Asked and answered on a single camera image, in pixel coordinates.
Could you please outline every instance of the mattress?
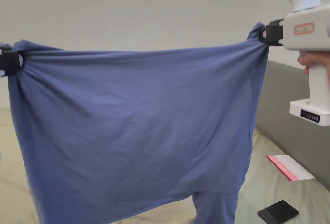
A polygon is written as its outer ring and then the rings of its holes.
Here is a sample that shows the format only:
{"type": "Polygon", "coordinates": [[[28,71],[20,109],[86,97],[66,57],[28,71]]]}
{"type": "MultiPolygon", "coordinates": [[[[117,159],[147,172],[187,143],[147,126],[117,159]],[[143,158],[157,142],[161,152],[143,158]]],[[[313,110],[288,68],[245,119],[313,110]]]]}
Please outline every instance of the mattress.
{"type": "MultiPolygon", "coordinates": [[[[0,223],[38,224],[10,111],[0,110],[0,223]]],[[[289,182],[266,158],[284,154],[258,130],[245,183],[239,193],[236,223],[264,224],[257,212],[279,200],[299,210],[288,224],[329,224],[330,192],[318,181],[289,182]]],[[[195,216],[192,199],[173,202],[115,224],[189,224],[195,216]]]]}

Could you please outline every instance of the black smartphone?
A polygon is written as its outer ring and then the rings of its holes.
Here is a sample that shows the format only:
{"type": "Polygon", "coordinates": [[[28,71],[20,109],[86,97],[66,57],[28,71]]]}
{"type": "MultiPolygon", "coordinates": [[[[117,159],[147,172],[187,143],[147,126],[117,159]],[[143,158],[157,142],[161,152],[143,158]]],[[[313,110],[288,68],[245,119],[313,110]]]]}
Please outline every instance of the black smartphone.
{"type": "Polygon", "coordinates": [[[267,224],[284,224],[299,215],[299,212],[286,201],[282,200],[259,211],[258,215],[267,224]]]}

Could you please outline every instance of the blue t-shirt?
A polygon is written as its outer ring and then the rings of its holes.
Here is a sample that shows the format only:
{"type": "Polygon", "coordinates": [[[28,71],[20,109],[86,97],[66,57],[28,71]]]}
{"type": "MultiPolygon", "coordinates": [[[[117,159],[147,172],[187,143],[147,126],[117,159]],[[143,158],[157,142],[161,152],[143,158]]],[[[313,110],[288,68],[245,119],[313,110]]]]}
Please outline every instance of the blue t-shirt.
{"type": "Polygon", "coordinates": [[[212,48],[16,43],[11,111],[40,223],[108,224],[191,195],[196,223],[233,223],[268,56],[261,26],[212,48]]]}

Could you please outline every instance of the digital display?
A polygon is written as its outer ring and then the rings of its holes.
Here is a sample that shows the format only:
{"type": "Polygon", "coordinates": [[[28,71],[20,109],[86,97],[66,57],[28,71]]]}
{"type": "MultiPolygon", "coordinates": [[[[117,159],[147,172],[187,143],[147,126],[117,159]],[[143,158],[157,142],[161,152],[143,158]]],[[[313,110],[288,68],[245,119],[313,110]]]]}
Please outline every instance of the digital display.
{"type": "Polygon", "coordinates": [[[318,124],[320,123],[320,115],[301,110],[300,111],[300,116],[303,117],[303,118],[306,118],[308,120],[311,120],[315,123],[318,123],[318,124]]]}

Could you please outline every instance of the red label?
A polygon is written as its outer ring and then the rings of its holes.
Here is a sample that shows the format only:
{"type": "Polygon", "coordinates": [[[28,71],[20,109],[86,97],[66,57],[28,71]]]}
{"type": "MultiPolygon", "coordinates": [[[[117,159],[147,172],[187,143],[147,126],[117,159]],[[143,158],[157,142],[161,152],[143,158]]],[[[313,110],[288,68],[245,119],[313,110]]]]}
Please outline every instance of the red label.
{"type": "Polygon", "coordinates": [[[314,32],[314,22],[301,24],[294,27],[294,35],[304,35],[314,32]]]}

